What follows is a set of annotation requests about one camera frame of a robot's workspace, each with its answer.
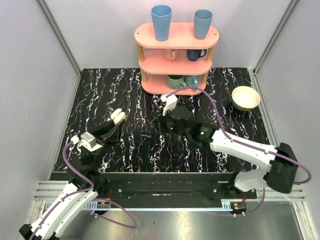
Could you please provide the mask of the white earbud charging case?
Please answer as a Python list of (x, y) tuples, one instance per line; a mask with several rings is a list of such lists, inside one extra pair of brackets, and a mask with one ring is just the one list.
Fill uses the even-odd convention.
[(126, 113), (121, 108), (118, 108), (111, 114), (110, 118), (115, 125), (118, 125), (126, 119)]

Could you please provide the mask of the black earbud charging case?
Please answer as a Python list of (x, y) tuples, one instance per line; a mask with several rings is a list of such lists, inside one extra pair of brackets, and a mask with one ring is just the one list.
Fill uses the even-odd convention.
[(142, 139), (148, 139), (148, 140), (153, 138), (153, 134), (151, 132), (148, 132), (148, 131), (141, 131), (139, 133), (139, 136)]

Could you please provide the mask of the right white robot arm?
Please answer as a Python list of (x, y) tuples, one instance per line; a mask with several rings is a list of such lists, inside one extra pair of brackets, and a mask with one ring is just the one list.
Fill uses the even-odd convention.
[(233, 174), (227, 185), (230, 197), (236, 199), (244, 192), (266, 187), (283, 194), (291, 193), (298, 168), (297, 159), (287, 161), (278, 156), (293, 157), (289, 145), (281, 143), (276, 147), (224, 133), (213, 124), (197, 121), (193, 113), (183, 106), (160, 113), (157, 120), (160, 132), (180, 135), (198, 147), (234, 156), (257, 167)]

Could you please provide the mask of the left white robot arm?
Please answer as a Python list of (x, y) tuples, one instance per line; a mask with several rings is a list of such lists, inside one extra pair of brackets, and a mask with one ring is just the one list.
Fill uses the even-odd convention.
[(71, 138), (62, 150), (70, 179), (42, 216), (21, 226), (19, 233), (25, 240), (60, 239), (88, 203), (108, 197), (110, 181), (99, 173), (99, 167), (108, 148), (120, 141), (123, 123), (111, 119), (96, 130)]

